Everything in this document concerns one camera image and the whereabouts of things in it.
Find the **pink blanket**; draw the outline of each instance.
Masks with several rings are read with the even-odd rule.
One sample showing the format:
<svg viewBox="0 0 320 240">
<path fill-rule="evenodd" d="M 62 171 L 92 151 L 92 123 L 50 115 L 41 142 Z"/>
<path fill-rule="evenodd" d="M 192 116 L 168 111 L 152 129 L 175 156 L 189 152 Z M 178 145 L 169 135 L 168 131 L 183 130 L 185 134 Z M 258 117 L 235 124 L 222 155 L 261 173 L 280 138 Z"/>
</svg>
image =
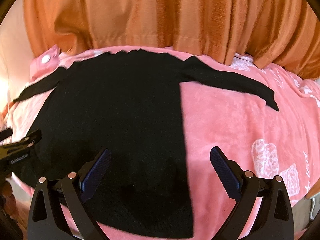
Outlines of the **pink blanket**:
<svg viewBox="0 0 320 240">
<path fill-rule="evenodd" d="M 116 53 L 140 47 L 121 46 L 89 50 L 69 57 L 58 55 L 57 47 L 45 54 L 50 56 L 42 63 L 44 55 L 31 65 L 31 80 L 39 80 L 58 65 L 70 67 L 74 61 L 95 57 L 102 52 Z M 182 60 L 188 53 L 171 48 L 143 48 L 153 52 L 168 52 Z M 187 149 L 188 180 L 194 211 L 194 240 L 209 240 L 219 230 L 230 214 L 235 201 L 228 198 L 209 159 L 210 149 L 219 146 L 226 156 L 238 162 L 243 170 L 251 170 L 258 177 L 284 178 L 291 204 L 295 205 L 318 180 L 320 172 L 320 87 L 312 80 L 298 76 L 278 65 L 270 64 L 260 70 L 250 56 L 236 55 L 231 66 L 217 63 L 208 56 L 200 60 L 217 70 L 237 72 L 269 86 L 275 91 L 275 101 L 280 112 L 265 105 L 261 98 L 201 85 L 197 82 L 181 83 L 181 100 Z M 50 91 L 15 104 L 8 116 L 8 126 L 13 127 L 13 141 L 23 138 Z M 30 195 L 33 189 L 15 181 Z M 258 211 L 260 200 L 247 222 L 242 235 L 249 233 Z M 64 207 L 68 223 L 76 226 Z M 148 237 L 129 234 L 100 225 L 111 240 L 143 240 Z"/>
</svg>

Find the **white button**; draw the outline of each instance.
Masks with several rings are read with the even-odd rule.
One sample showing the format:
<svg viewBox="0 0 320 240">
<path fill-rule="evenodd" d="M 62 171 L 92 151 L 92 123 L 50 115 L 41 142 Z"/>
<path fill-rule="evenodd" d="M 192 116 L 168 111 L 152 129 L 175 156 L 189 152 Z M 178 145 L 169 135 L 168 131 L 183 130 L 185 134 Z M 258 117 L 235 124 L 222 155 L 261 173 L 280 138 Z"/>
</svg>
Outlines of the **white button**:
<svg viewBox="0 0 320 240">
<path fill-rule="evenodd" d="M 44 55 L 43 58 L 41 59 L 42 64 L 48 63 L 50 60 L 50 55 Z"/>
</svg>

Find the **black sleeve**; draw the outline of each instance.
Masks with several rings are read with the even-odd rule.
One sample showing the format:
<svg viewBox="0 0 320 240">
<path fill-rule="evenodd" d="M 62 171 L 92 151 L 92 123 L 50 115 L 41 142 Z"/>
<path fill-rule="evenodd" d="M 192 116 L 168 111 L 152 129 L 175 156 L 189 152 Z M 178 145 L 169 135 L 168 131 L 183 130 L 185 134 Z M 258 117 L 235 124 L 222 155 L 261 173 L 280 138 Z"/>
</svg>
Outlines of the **black sleeve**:
<svg viewBox="0 0 320 240">
<path fill-rule="evenodd" d="M 268 106 L 279 112 L 274 100 L 275 92 L 259 81 L 238 73 L 212 69 L 195 56 L 181 62 L 178 66 L 179 69 L 176 71 L 180 72 L 180 82 L 198 81 L 211 87 L 257 95 L 265 100 Z"/>
</svg>

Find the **bed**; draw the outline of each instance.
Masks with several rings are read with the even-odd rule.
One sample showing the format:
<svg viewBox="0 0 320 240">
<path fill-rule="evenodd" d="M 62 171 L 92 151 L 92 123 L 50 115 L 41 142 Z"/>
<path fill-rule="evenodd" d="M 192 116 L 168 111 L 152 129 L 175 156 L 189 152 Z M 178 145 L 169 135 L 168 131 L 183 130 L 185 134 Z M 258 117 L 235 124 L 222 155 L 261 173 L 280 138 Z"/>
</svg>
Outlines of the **bed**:
<svg viewBox="0 0 320 240">
<path fill-rule="evenodd" d="M 154 52 L 167 52 L 181 59 L 190 57 L 190 54 L 174 51 L 172 47 L 157 49 L 134 46 L 91 49 L 70 56 L 66 53 L 60 53 L 60 48 L 54 46 L 34 59 L 24 26 L 22 0 L 17 0 L 14 3 L 0 25 L 0 44 L 1 107 L 16 98 L 25 86 L 43 78 L 57 66 L 70 67 L 74 61 L 96 57 L 103 52 L 143 48 Z M 48 62 L 42 61 L 46 55 L 50 55 Z M 205 153 L 210 150 L 212 144 L 217 143 L 224 152 L 228 153 L 229 158 L 236 160 L 243 169 L 254 170 L 257 176 L 270 178 L 275 174 L 280 174 L 288 188 L 292 206 L 296 205 L 319 179 L 320 86 L 313 80 L 302 80 L 297 75 L 273 63 L 260 70 L 253 64 L 253 58 L 250 55 L 235 54 L 229 66 L 219 64 L 206 55 L 199 56 L 199 59 L 216 69 L 240 73 L 268 85 L 276 92 L 275 99 L 283 111 L 275 117 L 269 112 L 269 109 L 262 108 L 261 102 L 257 104 L 248 95 L 229 94 L 229 100 L 226 100 L 226 95 L 219 95 L 212 88 L 196 83 L 182 84 L 188 169 L 189 173 L 193 172 L 193 176 L 189 178 L 192 198 L 201 199 L 202 197 L 203 191 L 199 189 L 199 180 L 204 181 L 205 185 L 214 183 L 215 190 L 223 192 L 222 185 L 217 183 L 214 171 L 209 175 L 202 171 L 208 165 L 204 162 Z M 6 125 L 14 128 L 11 141 L 18 141 L 26 135 L 28 123 L 33 122 L 37 115 L 36 108 L 38 107 L 39 110 L 45 99 L 45 97 L 33 98 L 15 104 L 10 109 L 4 119 Z M 217 101 L 221 102 L 219 108 L 214 104 Z M 232 116 L 236 122 L 228 123 L 226 118 L 220 115 L 221 112 L 228 113 L 227 116 Z M 217 131 L 212 128 L 215 126 L 226 129 Z M 237 138 L 236 141 L 239 143 L 231 144 L 230 141 L 234 138 Z M 33 189 L 21 182 L 15 175 L 12 179 L 29 196 L 33 194 Z M 230 213 L 234 203 L 225 194 L 217 195 L 216 198 L 219 199 L 216 205 L 221 207 L 219 210 L 221 217 L 217 221 L 207 221 L 209 214 L 217 212 L 217 206 L 209 204 L 208 197 L 195 207 L 198 211 L 195 218 L 194 239 L 205 239 L 207 235 L 216 232 Z M 258 206 L 259 202 L 257 201 L 250 221 L 243 231 L 243 236 L 249 232 Z M 209 211 L 203 212 L 205 207 L 209 207 Z M 68 210 L 64 211 L 70 227 L 76 234 L 76 227 Z M 140 236 L 119 232 L 107 226 L 102 227 L 111 239 L 118 239 L 119 236 L 126 239 L 140 239 Z M 206 227 L 212 228 L 212 231 L 207 232 L 204 230 Z"/>
</svg>

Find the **curtain fold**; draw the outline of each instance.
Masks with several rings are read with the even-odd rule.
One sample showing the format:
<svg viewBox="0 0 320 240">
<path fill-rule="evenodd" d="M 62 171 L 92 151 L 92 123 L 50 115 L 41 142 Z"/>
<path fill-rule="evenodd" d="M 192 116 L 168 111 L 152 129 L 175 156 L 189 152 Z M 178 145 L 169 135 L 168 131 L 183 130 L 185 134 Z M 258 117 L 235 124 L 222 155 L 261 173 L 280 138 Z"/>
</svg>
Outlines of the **curtain fold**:
<svg viewBox="0 0 320 240">
<path fill-rule="evenodd" d="M 230 65 L 245 52 L 319 78 L 320 25 L 306 0 L 24 0 L 37 57 L 57 44 L 77 54 L 116 45 L 173 46 Z"/>
</svg>

